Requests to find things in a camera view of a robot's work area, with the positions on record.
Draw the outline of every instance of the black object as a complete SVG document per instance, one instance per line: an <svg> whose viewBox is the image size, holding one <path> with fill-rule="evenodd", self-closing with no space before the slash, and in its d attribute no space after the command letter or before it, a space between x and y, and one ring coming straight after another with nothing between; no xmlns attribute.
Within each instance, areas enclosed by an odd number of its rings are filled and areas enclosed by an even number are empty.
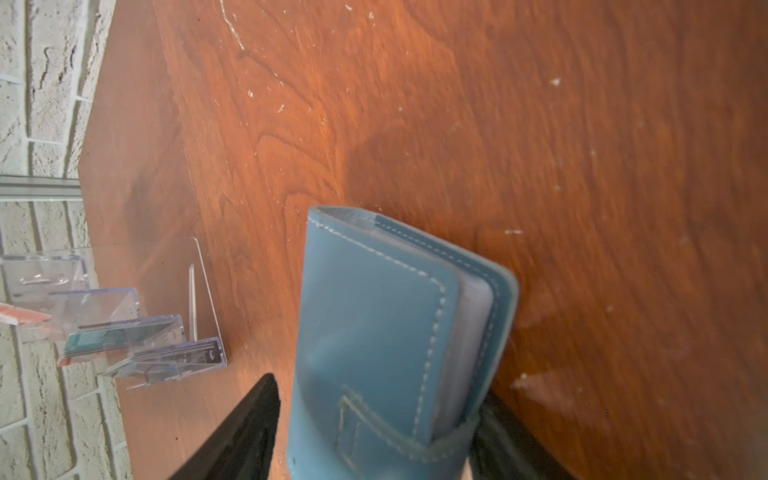
<svg viewBox="0 0 768 480"><path fill-rule="evenodd" d="M269 373L170 480L266 480L279 415L277 382ZM480 415L469 453L475 480L573 480L493 392Z"/></svg>
<svg viewBox="0 0 768 480"><path fill-rule="evenodd" d="M268 373L170 479L266 480L279 416L277 382Z"/></svg>
<svg viewBox="0 0 768 480"><path fill-rule="evenodd" d="M469 464L475 480L572 480L499 397L490 392L480 409Z"/></svg>

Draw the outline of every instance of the brick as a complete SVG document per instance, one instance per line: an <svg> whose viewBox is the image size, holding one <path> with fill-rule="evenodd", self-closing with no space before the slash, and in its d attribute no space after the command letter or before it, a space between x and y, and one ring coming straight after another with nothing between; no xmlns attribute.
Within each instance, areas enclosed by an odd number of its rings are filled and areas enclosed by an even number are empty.
<svg viewBox="0 0 768 480"><path fill-rule="evenodd" d="M131 459L128 457L128 449L123 447L114 454L114 477L116 480L134 480L131 471Z"/></svg>
<svg viewBox="0 0 768 480"><path fill-rule="evenodd" d="M27 253L37 250L29 202L0 202L0 234L3 253Z"/></svg>
<svg viewBox="0 0 768 480"><path fill-rule="evenodd" d="M88 223L85 220L85 208L82 202L67 202L69 223L72 228L72 246L74 248L89 247Z"/></svg>
<svg viewBox="0 0 768 480"><path fill-rule="evenodd" d="M0 175L27 174L19 120L23 91L21 85L0 81Z"/></svg>
<svg viewBox="0 0 768 480"><path fill-rule="evenodd" d="M0 435L0 478L31 480L34 477L27 428L20 426Z"/></svg>
<svg viewBox="0 0 768 480"><path fill-rule="evenodd" d="M74 467L67 410L62 395L56 348L52 343L22 344L33 425L32 448L39 478L57 478Z"/></svg>
<svg viewBox="0 0 768 480"><path fill-rule="evenodd" d="M64 173L63 145L40 144L30 142L29 155L32 164L32 177L61 178Z"/></svg>
<svg viewBox="0 0 768 480"><path fill-rule="evenodd" d="M79 178L78 165L80 164L80 154L83 151L85 128L88 126L88 118L90 116L91 104L86 101L79 101L77 110L74 113L74 131L72 132L72 142L69 147L69 163L65 173L67 178Z"/></svg>
<svg viewBox="0 0 768 480"><path fill-rule="evenodd" d="M70 404L75 451L82 480L102 480L112 476L107 435L101 422L101 405L97 395Z"/></svg>
<svg viewBox="0 0 768 480"><path fill-rule="evenodd" d="M112 445L125 442L125 429L123 427L123 415L120 411L120 399L114 379L100 376L102 399L104 403L104 419L109 428L109 439Z"/></svg>
<svg viewBox="0 0 768 480"><path fill-rule="evenodd" d="M11 328L0 325L0 427L24 418L24 396Z"/></svg>
<svg viewBox="0 0 768 480"><path fill-rule="evenodd" d="M40 246L43 250L66 250L72 248L69 240L67 207L64 202L34 202L35 217L38 221Z"/></svg>
<svg viewBox="0 0 768 480"><path fill-rule="evenodd" d="M93 392L98 387L96 372L91 362L75 363L61 369L64 373L64 381L67 386L67 397L77 398L86 393Z"/></svg>
<svg viewBox="0 0 768 480"><path fill-rule="evenodd" d="M0 2L0 73L21 77L18 70L18 12L17 0Z"/></svg>
<svg viewBox="0 0 768 480"><path fill-rule="evenodd" d="M104 50L107 47L107 36L112 23L115 0L98 0L94 2L89 12L88 32L86 33L87 51L85 52L83 82L80 87L80 95L93 98L96 92L96 80L101 70L101 61L104 59Z"/></svg>
<svg viewBox="0 0 768 480"><path fill-rule="evenodd" d="M33 138L61 141L78 66L81 0L28 0L28 129Z"/></svg>

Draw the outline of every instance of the mortar line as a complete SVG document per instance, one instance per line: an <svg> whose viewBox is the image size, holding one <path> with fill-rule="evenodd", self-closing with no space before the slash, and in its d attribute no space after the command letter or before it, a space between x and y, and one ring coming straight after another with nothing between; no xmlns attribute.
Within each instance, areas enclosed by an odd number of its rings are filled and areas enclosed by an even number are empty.
<svg viewBox="0 0 768 480"><path fill-rule="evenodd" d="M0 73L0 80L8 82L9 84L21 85L22 80L14 75Z"/></svg>
<svg viewBox="0 0 768 480"><path fill-rule="evenodd" d="M80 475L80 464L77 462L74 464L74 467L70 468L68 472L62 473L61 475L54 478L53 480L63 480L64 478L71 479L75 475L78 475L78 476Z"/></svg>
<svg viewBox="0 0 768 480"><path fill-rule="evenodd" d="M2 238L3 222L0 221L0 252L5 254L5 243ZM5 298L8 299L8 279L2 276L2 288L5 292ZM40 461L38 458L38 451L35 448L35 440L37 439L37 431L35 430L35 422L32 420L32 405L29 399L29 384L27 384L27 377L25 375L26 367L22 359L22 341L18 338L18 332L16 329L11 329L11 336L13 337L13 343L16 347L16 366L18 367L18 384L22 388L22 403L24 403L24 416L27 419L27 443L29 446L29 461L31 463L32 478L37 480L40 478L41 471Z"/></svg>
<svg viewBox="0 0 768 480"><path fill-rule="evenodd" d="M64 145L64 144L63 144L63 143L61 143L60 141L56 141L56 140L42 140L41 138L30 138L30 137L26 137L26 138L25 138L25 140L26 140L28 143L30 143L30 142L31 142L31 143L33 143L33 144L49 144L49 145L61 145L61 146L63 146L63 145Z"/></svg>
<svg viewBox="0 0 768 480"><path fill-rule="evenodd" d="M54 350L56 351L56 356L58 356L58 345L54 345ZM72 419L70 418L71 410L69 408L69 399L67 398L67 391L69 391L69 382L65 378L64 369L60 366L56 366L56 373L58 375L58 384L61 387L61 403L64 405L64 411L66 412L66 415L64 415L65 423L67 424L67 433L69 434L69 452L72 455L72 469L77 468L78 466L78 450L75 448L75 442L74 442L74 424L72 422Z"/></svg>
<svg viewBox="0 0 768 480"><path fill-rule="evenodd" d="M29 423L29 418L25 416L21 420L16 420L13 423L9 423L6 426L1 427L0 428L0 435L5 435L6 433L10 432L11 430L13 430L13 429L15 429L17 427L21 427L21 426L27 425L28 423Z"/></svg>
<svg viewBox="0 0 768 480"><path fill-rule="evenodd" d="M112 446L112 432L110 431L111 428L109 425L107 425L107 410L104 407L104 395L99 394L97 396L98 406L99 410L101 411L101 428L104 431L104 437L107 440L105 443L106 449L107 449L107 458L109 459L109 469L110 473L112 474L112 478L118 477L118 468L114 464L114 446Z"/></svg>
<svg viewBox="0 0 768 480"><path fill-rule="evenodd" d="M91 2L93 0L86 0L83 2L82 11L80 12L80 18L78 19L78 45L79 48L74 54L74 74L72 75L69 93L69 110L67 111L67 120L64 122L64 135L65 137L61 141L65 145L64 153L61 157L61 177L67 178L67 169L69 168L70 149L72 148L72 138L74 137L74 110L78 103L78 92L80 91L80 79L83 75L83 63L85 52L85 34L88 31L88 13L91 10Z"/></svg>
<svg viewBox="0 0 768 480"><path fill-rule="evenodd" d="M18 120L22 128L22 145L21 149L26 155L27 176L32 175L32 160L29 154L29 116L27 114L29 110L29 76L31 75L31 69L28 68L28 53L30 48L30 42L27 41L27 9L28 5L25 0L17 0L16 5L18 9L18 44L22 47L18 50L18 67L21 71L19 78L21 79L21 86L24 90L22 93L22 101L18 103L19 116Z"/></svg>
<svg viewBox="0 0 768 480"><path fill-rule="evenodd" d="M86 399L89 396L100 395L102 393L104 393L104 390L99 386L95 390L91 390L88 393L84 393L84 394L82 394L80 396L76 396L76 397L74 397L73 399L70 399L70 400L72 402L79 402L80 400Z"/></svg>

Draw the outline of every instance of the scratch on table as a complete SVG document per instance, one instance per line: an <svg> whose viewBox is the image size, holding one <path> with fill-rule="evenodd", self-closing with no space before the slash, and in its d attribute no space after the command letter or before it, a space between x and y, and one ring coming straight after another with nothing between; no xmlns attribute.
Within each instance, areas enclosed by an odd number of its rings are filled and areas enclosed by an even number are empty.
<svg viewBox="0 0 768 480"><path fill-rule="evenodd" d="M219 3L221 4L221 16L224 17L224 21L227 23L227 25L230 26L230 31L232 32L232 35L235 37L235 40L237 40L237 44L240 46L240 50L245 50L245 47L243 46L243 42L240 40L240 36L237 34L237 31L235 31L235 26L232 25L232 22L230 22L230 19L227 18L227 11L224 10L224 0L219 0Z"/></svg>

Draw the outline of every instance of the wallet strap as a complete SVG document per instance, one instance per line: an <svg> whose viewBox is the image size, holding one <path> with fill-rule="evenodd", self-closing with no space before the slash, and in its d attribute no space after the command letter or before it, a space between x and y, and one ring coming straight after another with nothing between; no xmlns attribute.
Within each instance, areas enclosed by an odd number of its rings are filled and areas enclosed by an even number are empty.
<svg viewBox="0 0 768 480"><path fill-rule="evenodd" d="M358 478L380 474L382 465L408 472L410 478L444 478L461 471L479 414L470 415L450 435L423 445L385 422L348 386L343 391L336 451Z"/></svg>

